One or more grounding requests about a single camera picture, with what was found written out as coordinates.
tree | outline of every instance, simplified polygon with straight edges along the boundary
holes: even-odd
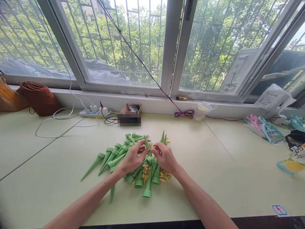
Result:
[[[53,34],[55,44],[50,39],[34,0],[10,0],[9,5],[7,2],[0,0],[0,55],[65,71],[54,45],[63,58],[64,55]],[[143,6],[128,8],[132,11],[128,15],[126,5],[103,2],[111,8],[109,12],[128,43],[160,83],[165,1],[150,13]],[[261,46],[286,3],[287,0],[199,0],[180,86],[218,91],[239,51]],[[155,85],[96,0],[67,0],[62,5],[84,59],[101,60],[116,67],[133,84]]]

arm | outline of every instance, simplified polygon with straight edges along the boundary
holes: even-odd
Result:
[[[144,140],[139,141],[132,147],[128,156],[110,176],[101,183],[78,198],[73,204],[67,207],[62,213],[56,216],[43,229],[75,229],[79,228],[83,222],[89,218],[98,207],[101,199],[106,193],[128,172],[138,168],[150,149],[144,150]]]
[[[152,152],[159,164],[179,181],[206,229],[238,229],[217,202],[178,164],[169,147],[159,142],[154,146],[157,150],[152,149]]]

glass pane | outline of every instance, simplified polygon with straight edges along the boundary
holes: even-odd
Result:
[[[289,91],[293,98],[305,89],[305,24],[294,35],[251,95],[260,96],[273,83]]]
[[[234,94],[224,86],[253,60],[287,2],[198,0],[180,90]]]
[[[166,0],[103,0],[127,42],[161,82]],[[156,87],[97,0],[62,0],[90,83]]]
[[[0,69],[4,74],[70,79],[60,54],[75,80],[45,22],[35,0],[0,2]]]

power strip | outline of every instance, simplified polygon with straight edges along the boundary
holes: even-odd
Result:
[[[92,112],[92,110],[89,109],[88,112],[89,113],[86,113],[86,111],[83,110],[83,111],[79,112],[79,115],[82,116],[82,117],[94,117],[95,118],[96,116],[98,116],[98,117],[103,118],[102,114],[99,111],[98,112]]]

black strap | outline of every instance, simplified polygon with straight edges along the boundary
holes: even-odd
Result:
[[[305,143],[305,133],[304,132],[301,132],[298,130],[291,131],[290,134],[285,136],[286,142],[288,143],[288,147],[291,151],[293,151],[292,147],[294,147],[294,146],[300,147],[301,145],[292,143],[289,138],[292,138],[298,142]]]

